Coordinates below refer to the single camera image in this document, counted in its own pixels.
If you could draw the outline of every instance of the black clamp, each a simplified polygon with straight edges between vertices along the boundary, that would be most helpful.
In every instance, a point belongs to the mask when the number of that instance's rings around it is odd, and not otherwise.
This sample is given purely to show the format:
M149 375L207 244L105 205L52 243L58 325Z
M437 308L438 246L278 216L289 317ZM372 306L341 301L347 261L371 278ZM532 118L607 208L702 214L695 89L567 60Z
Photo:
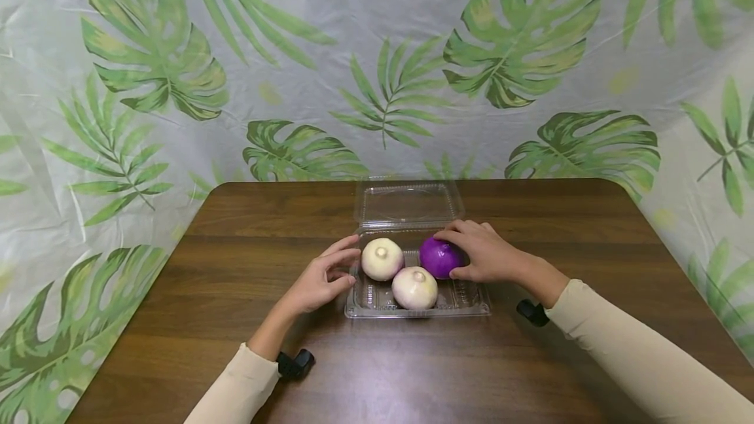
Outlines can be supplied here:
M547 314L545 314L545 307L541 304L535 306L531 303L531 300L519 301L519 304L516 306L516 312L529 320L537 328L541 328L550 322L550 318L547 318Z
M302 380L316 363L314 356L306 349L298 351L295 359L286 354L278 354L278 374L284 380Z

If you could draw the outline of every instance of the hand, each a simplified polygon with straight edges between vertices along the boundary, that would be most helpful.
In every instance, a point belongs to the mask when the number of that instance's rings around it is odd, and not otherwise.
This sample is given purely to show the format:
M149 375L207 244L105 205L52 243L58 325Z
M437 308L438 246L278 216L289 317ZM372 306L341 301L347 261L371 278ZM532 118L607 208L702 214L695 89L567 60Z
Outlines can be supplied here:
M520 251L497 235L488 222L455 220L435 239L452 242L469 256L470 264L450 272L451 279L479 283L519 281L523 272L538 262L539 257Z
M358 261L361 251L347 249L358 239L356 234L341 239L309 262L279 304L293 314L311 313L350 289L356 283L356 278L337 268L351 266Z

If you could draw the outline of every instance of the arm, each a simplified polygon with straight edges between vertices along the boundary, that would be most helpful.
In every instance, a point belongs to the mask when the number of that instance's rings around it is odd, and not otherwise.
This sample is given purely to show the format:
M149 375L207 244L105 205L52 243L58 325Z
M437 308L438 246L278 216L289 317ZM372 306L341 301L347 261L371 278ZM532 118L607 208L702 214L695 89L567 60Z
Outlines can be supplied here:
M489 224L454 221L437 239L467 252L454 279L514 281L547 308L651 418L663 423L754 423L754 404L671 341L610 304L549 262L515 249Z
M296 283L272 308L267 318L210 386L184 424L248 424L278 383L278 354L293 322L350 289L356 282L336 270L356 259L358 249L350 236L331 245L314 259Z

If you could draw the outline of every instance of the onion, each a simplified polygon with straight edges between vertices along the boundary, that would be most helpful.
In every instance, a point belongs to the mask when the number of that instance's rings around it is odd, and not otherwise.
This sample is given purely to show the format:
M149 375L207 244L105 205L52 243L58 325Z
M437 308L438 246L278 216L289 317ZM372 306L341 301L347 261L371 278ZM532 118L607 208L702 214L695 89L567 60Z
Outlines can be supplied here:
M403 251L388 238L369 241L361 252L361 269L372 280L390 280L401 267Z
M420 247L420 264L435 279L450 279L450 271L464 264L463 251L450 242L429 238Z
M422 267L406 267L393 279L393 298L406 309L430 309L437 303L437 281Z

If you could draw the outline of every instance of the white onion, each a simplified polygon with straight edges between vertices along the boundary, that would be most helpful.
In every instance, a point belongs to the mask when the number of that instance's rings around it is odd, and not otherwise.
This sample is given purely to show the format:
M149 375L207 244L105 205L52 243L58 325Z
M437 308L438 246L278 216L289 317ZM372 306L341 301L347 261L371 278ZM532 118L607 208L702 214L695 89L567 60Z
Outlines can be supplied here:
M388 238L373 239L361 252L361 269L373 280L390 280L401 267L403 251Z
M430 309L437 303L437 280L422 267L406 267L393 278L393 298L406 309Z

